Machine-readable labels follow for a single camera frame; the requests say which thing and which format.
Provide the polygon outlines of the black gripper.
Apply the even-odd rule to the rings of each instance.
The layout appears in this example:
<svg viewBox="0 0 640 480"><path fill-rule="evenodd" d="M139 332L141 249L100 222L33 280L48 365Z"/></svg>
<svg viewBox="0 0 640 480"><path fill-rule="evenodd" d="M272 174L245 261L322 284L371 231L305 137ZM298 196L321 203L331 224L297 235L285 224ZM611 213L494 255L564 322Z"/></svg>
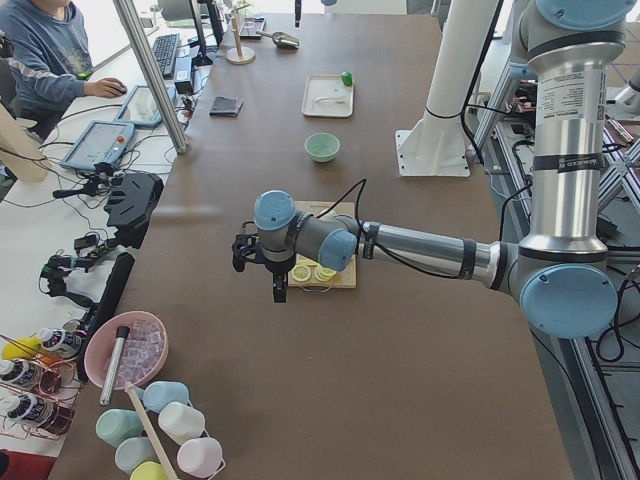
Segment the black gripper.
<svg viewBox="0 0 640 480"><path fill-rule="evenodd" d="M285 303L287 299L288 273L293 269L294 261L267 261L265 263L265 267L272 274L272 291L274 302Z"/></svg>

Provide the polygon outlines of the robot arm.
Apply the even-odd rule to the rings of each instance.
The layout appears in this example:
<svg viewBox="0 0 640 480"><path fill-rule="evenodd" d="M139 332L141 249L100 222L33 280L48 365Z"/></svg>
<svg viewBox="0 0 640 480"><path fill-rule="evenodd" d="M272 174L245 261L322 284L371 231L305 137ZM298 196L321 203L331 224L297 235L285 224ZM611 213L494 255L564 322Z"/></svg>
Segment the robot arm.
<svg viewBox="0 0 640 480"><path fill-rule="evenodd" d="M510 60L537 79L530 228L519 242L483 244L333 212L319 218L299 210L288 193L271 190L255 202L255 232L236 237L235 269L264 265L281 302L299 257L334 271L356 256L383 259L503 292L550 336L602 332L619 302L596 234L606 70L624 49L632 7L629 1L516 5Z"/></svg>
<svg viewBox="0 0 640 480"><path fill-rule="evenodd" d="M321 0L321 4L324 6L333 6L337 3L337 0ZM294 1L294 28L300 27L302 16L302 0Z"/></svg>

